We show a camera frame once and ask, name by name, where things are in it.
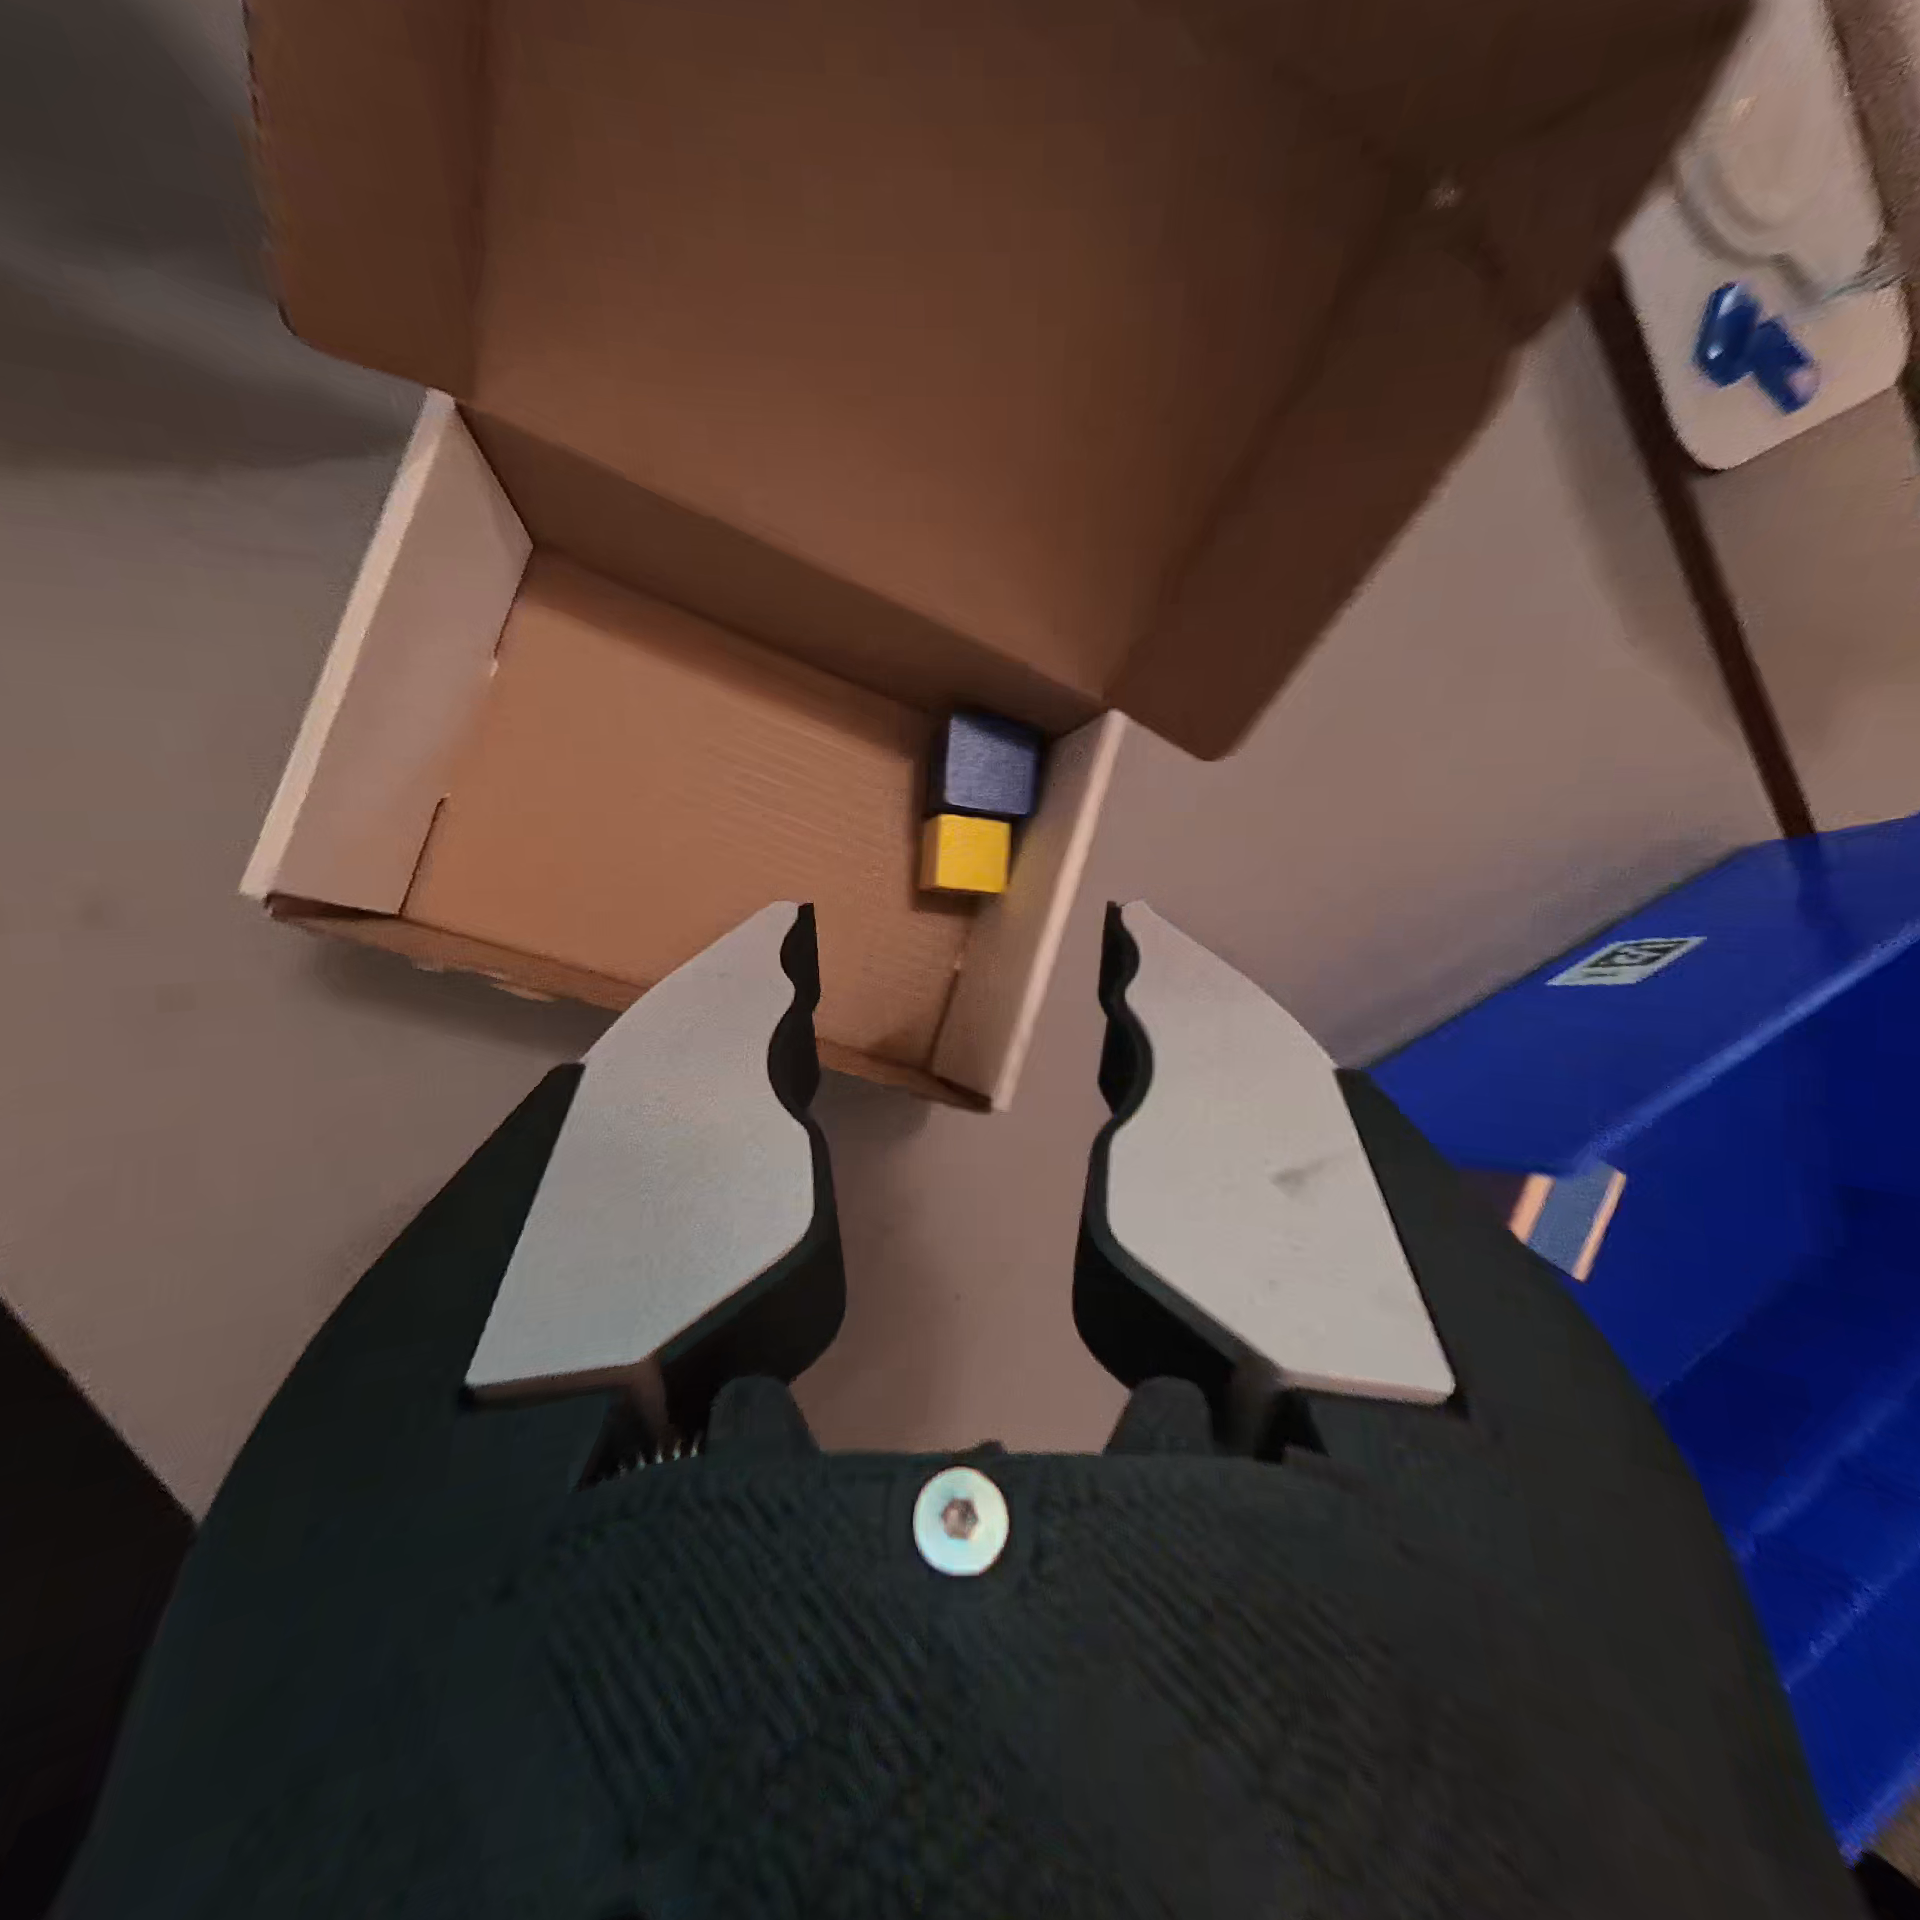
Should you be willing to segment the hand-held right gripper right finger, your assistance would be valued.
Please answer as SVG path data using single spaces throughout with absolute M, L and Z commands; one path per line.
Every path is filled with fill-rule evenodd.
M 1455 1364 L 1322 1042 L 1142 900 L 1106 907 L 1095 997 L 1072 1324 L 1103 1371 L 1188 1383 L 1244 1450 L 1284 1396 L 1447 1405 Z

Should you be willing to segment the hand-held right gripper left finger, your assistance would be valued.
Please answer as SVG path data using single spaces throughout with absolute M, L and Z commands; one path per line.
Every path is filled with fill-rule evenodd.
M 819 927 L 771 903 L 587 1049 L 465 1386 L 610 1388 L 650 1433 L 702 1433 L 743 1379 L 792 1386 L 843 1325 L 826 1135 Z

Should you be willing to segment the white cardboard mailer box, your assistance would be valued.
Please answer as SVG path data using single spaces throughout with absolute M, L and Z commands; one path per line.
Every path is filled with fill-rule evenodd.
M 248 8 L 291 332 L 423 386 L 248 867 L 622 1005 L 815 903 L 832 1067 L 1006 1109 L 1118 717 L 1234 753 L 1744 5 Z M 919 890 L 954 709 L 1048 738 Z

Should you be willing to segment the yellow cube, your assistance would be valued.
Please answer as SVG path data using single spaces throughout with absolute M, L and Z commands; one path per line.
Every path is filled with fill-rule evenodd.
M 1016 859 L 1016 826 L 963 811 L 921 824 L 919 890 L 928 896 L 1001 896 Z

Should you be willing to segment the blue plastic bin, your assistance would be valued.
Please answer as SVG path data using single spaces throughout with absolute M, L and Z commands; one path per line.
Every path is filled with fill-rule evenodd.
M 1635 987 L 1546 980 L 1705 937 Z M 1841 1852 L 1919 1770 L 1919 826 L 1767 842 L 1370 1066 L 1658 1405 L 1744 1573 Z

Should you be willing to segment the dark blue cube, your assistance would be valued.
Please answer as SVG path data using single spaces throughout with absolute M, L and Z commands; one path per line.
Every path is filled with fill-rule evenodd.
M 1035 811 L 1048 762 L 1043 731 L 990 712 L 954 709 L 928 738 L 924 815 L 1019 826 Z

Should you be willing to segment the black and white marker label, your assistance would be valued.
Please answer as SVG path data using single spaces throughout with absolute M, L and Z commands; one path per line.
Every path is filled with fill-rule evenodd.
M 1635 987 L 1672 969 L 1705 945 L 1702 936 L 1648 936 L 1598 947 L 1552 973 L 1554 989 Z

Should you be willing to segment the white sign stand base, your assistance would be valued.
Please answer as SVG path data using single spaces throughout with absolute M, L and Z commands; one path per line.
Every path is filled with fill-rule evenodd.
M 1882 207 L 1827 5 L 1755 5 L 1667 176 L 1617 247 L 1674 435 L 1711 473 L 1898 389 L 1911 347 L 1905 268 Z M 1714 389 L 1692 363 L 1708 295 L 1744 282 L 1819 365 L 1778 415 L 1747 378 Z

